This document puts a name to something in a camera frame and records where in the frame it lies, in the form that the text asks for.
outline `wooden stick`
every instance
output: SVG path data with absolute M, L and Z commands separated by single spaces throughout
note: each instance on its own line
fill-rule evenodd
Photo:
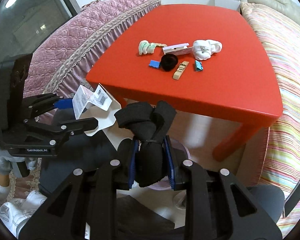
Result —
M 179 78 L 181 77 L 182 73 L 185 71 L 185 69 L 186 69 L 186 67 L 187 67 L 188 64 L 189 64 L 188 61 L 182 62 L 179 65 L 177 71 L 173 74 L 172 78 L 175 79 L 175 80 L 179 80 Z

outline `striped mattress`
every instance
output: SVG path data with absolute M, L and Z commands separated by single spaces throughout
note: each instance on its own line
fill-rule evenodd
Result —
M 241 9 L 269 56 L 283 103 L 282 116 L 265 129 L 257 182 L 277 185 L 287 197 L 300 180 L 300 26 L 265 5 L 242 3 Z M 283 237 L 299 219 L 300 201 L 277 223 Z

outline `silver screw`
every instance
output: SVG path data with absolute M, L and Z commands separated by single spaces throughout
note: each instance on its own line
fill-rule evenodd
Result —
M 192 164 L 193 164 L 193 162 L 191 160 L 184 160 L 183 161 L 184 166 L 190 167 L 190 166 L 192 166 Z
M 220 173 L 223 175 L 223 176 L 228 176 L 230 174 L 230 171 L 228 171 L 227 169 L 221 169 L 220 170 Z
M 119 160 L 112 160 L 110 161 L 111 166 L 118 166 L 120 164 Z
M 83 173 L 83 170 L 81 170 L 81 169 L 75 169 L 74 171 L 73 171 L 73 174 L 75 175 L 75 176 L 79 176 L 79 175 L 81 175 Z

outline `gray glove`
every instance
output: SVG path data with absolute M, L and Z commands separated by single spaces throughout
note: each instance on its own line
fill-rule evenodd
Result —
M 7 150 L 0 149 L 0 174 L 8 175 L 12 163 L 26 162 L 27 168 L 33 171 L 37 166 L 37 158 L 12 157 Z

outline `red table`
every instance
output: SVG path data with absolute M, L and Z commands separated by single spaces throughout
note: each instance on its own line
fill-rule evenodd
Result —
M 178 56 L 188 67 L 179 80 L 175 70 L 149 67 L 163 52 L 138 54 L 141 40 L 168 46 L 195 40 L 216 40 L 221 52 L 202 61 L 194 71 L 192 54 Z M 238 130 L 213 151 L 223 160 L 261 127 L 272 125 L 282 114 L 282 100 L 269 58 L 256 34 L 236 11 L 196 4 L 161 5 L 126 30 L 87 75 L 93 85 L 101 83 L 124 106 L 123 98 L 156 104 L 165 100 L 184 112 L 241 122 Z

